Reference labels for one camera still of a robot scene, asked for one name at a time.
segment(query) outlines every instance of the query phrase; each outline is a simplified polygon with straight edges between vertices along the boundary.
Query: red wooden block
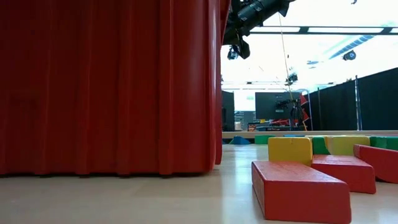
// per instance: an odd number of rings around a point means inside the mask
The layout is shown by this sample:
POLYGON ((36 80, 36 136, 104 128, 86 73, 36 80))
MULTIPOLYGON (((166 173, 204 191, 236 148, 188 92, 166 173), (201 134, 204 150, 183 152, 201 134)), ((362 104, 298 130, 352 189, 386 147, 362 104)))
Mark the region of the red wooden block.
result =
POLYGON ((355 145, 354 155, 373 166, 377 178, 398 184, 398 151, 355 145))
POLYGON ((350 223, 346 183, 298 162, 256 161, 252 182, 268 220, 350 223))
POLYGON ((354 156, 314 155, 311 167, 346 182, 352 192, 376 193, 373 167, 354 156))

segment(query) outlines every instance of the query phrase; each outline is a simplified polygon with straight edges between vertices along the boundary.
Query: stage floor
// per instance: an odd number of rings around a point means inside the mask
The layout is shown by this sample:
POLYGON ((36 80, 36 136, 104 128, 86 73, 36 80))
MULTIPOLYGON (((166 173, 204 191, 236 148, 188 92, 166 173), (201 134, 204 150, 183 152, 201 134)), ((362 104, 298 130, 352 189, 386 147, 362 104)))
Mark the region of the stage floor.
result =
MULTIPOLYGON (((222 164, 199 177, 2 178, 0 224, 285 223, 264 220, 251 185, 251 161, 267 160, 267 147, 223 151, 222 164)), ((398 223, 398 185, 351 193, 351 208, 352 223, 398 223)))

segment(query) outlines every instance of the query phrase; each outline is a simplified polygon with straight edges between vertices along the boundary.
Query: wooden floor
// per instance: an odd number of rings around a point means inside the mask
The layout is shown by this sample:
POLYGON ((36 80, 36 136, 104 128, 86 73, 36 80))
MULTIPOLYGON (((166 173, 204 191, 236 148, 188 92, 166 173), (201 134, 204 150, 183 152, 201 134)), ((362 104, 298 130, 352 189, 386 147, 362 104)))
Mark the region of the wooden floor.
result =
MULTIPOLYGON (((10 177, 0 179, 0 224, 285 223, 265 221, 251 161, 265 146, 224 146, 222 165, 201 177, 10 177)), ((398 223, 398 185, 351 194, 353 222, 398 223)))

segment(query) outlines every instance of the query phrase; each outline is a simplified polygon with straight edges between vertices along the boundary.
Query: ceiling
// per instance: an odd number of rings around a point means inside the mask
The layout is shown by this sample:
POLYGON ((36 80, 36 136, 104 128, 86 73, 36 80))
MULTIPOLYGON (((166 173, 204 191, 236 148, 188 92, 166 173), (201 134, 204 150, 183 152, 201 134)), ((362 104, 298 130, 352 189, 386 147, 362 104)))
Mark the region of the ceiling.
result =
MULTIPOLYGON (((356 4, 351 4, 351 0, 296 0, 290 4, 287 17, 275 14, 264 25, 395 27, 398 16, 393 9, 397 8, 396 0, 358 0, 356 4)), ((251 49, 246 60, 228 60, 229 46, 221 49, 222 88, 285 91, 287 75, 295 72, 298 81, 291 89, 312 91, 356 75, 363 77, 398 67, 398 35, 363 39, 361 35, 283 35, 282 38, 280 34, 252 34, 245 38, 251 49), (342 60, 337 52, 361 38, 361 44, 354 47, 356 59, 342 60)))

